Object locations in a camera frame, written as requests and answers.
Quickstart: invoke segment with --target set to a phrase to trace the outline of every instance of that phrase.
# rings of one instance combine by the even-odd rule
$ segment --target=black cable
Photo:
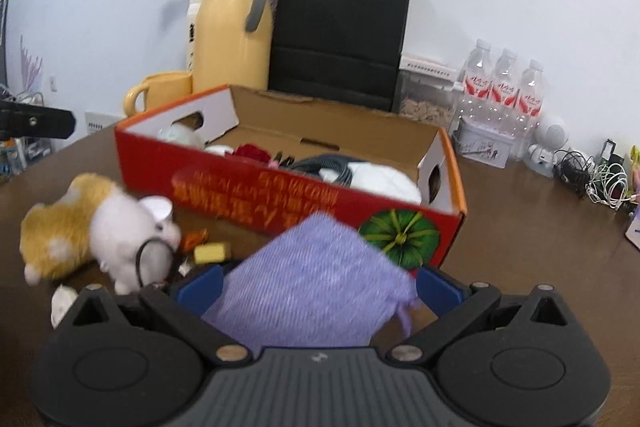
[[[349,163],[360,161],[362,160],[339,154],[321,154],[295,162],[287,168],[315,176],[320,175],[320,169],[331,169],[338,172],[338,177],[335,179],[334,184],[349,187],[351,180],[353,180],[353,172],[349,168]]]
[[[174,262],[176,259],[176,255],[175,255],[176,252],[174,248],[172,248],[172,246],[169,245],[169,243],[167,243],[164,239],[161,239],[160,237],[150,237],[144,243],[142,243],[142,245],[140,245],[140,248],[138,248],[138,251],[136,252],[136,277],[138,278],[138,284],[140,285],[141,288],[143,288],[145,285],[142,282],[142,275],[140,275],[140,260],[142,259],[142,251],[145,250],[146,245],[148,245],[149,243],[162,243],[169,249],[169,252],[171,253],[171,259],[172,259],[172,269],[167,275],[167,279],[170,279],[172,277],[172,272],[174,272],[177,269],[177,266],[175,266],[175,262]]]
[[[556,177],[579,198],[585,197],[587,194],[587,184],[591,180],[591,171],[589,165],[593,162],[593,156],[585,158],[578,151],[567,151],[560,149],[554,154],[564,153],[562,160],[554,165],[554,173]]]

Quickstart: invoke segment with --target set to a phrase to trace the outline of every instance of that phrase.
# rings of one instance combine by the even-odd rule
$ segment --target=green pumpkin illustration
[[[392,263],[405,270],[427,264],[440,243],[440,232],[420,212],[383,210],[358,229],[360,235],[380,248]]]

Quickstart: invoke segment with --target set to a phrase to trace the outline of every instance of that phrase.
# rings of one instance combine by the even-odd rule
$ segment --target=power outlet
[[[124,119],[123,116],[117,116],[115,114],[106,114],[103,112],[87,111],[84,114],[87,134],[93,134],[95,132],[102,131],[106,127],[114,125],[123,119]]]

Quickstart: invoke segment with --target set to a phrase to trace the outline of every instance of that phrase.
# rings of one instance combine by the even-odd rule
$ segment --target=brown table surface
[[[469,215],[443,268],[465,283],[485,280],[504,293],[528,293],[538,283],[564,296],[612,374],[597,425],[640,425],[640,252],[624,237],[628,218],[578,201],[524,165],[505,170],[460,161]],[[41,425],[28,400],[34,356],[50,334],[53,285],[28,287],[18,253],[20,221],[38,202],[57,200],[80,172],[120,181],[113,131],[107,129],[47,158],[0,188],[0,425]],[[245,256],[266,242],[224,221],[177,209],[183,229],[209,227]],[[80,289],[106,282],[85,267],[66,283]]]

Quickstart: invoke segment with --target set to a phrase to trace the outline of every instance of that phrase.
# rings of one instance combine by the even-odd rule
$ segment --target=yellow mug
[[[167,103],[179,100],[191,94],[193,78],[188,71],[168,71],[167,73],[152,74],[140,84],[132,87],[124,97],[122,103],[124,114],[134,116],[138,114],[136,100],[144,92],[144,109],[155,109]]]

